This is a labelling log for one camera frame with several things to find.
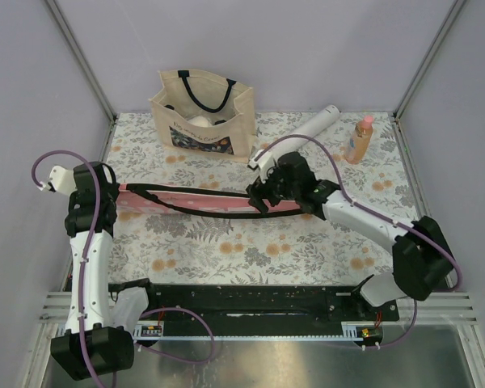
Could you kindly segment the white shuttlecock tube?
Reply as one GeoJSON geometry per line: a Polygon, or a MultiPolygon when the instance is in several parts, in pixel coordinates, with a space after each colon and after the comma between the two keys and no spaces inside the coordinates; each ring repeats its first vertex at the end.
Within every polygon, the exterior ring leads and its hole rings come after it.
{"type": "Polygon", "coordinates": [[[304,124],[294,129],[290,134],[280,137],[264,148],[271,150],[277,161],[284,154],[298,151],[310,139],[328,129],[340,118],[340,110],[335,105],[328,105],[323,110],[308,119],[304,124]]]}

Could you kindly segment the pink racket cover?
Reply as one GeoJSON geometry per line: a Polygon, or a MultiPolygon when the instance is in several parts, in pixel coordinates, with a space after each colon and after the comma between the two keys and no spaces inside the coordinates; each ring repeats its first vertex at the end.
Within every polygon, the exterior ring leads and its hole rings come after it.
{"type": "Polygon", "coordinates": [[[121,212],[140,214],[182,213],[198,217],[221,219],[267,219],[302,215],[299,206],[291,201],[269,206],[261,213],[249,204],[246,193],[223,192],[205,188],[188,188],[153,183],[123,183],[116,200],[121,212]]]}

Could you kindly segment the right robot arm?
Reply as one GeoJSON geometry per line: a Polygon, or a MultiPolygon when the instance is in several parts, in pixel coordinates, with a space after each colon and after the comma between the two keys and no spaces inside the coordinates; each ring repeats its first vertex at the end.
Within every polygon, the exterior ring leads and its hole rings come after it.
{"type": "Polygon", "coordinates": [[[359,204],[340,184],[317,179],[298,152],[274,158],[260,151],[248,166],[259,173],[247,194],[261,213],[291,200],[303,213],[347,226],[391,254],[391,272],[369,276],[356,287],[359,295],[352,299],[352,310],[358,318],[371,319],[395,299],[425,300],[453,270],[449,246],[432,218],[395,220],[359,204]]]}

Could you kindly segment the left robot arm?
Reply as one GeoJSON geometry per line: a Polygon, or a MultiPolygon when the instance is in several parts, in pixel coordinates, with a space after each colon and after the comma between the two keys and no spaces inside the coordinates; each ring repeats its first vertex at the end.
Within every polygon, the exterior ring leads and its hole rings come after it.
{"type": "Polygon", "coordinates": [[[75,381],[128,369],[133,339],[115,326],[109,305],[108,261],[120,193],[115,173],[102,162],[72,170],[54,166],[49,182],[69,197],[65,230],[73,260],[69,314],[63,334],[51,341],[51,355],[75,381]]]}

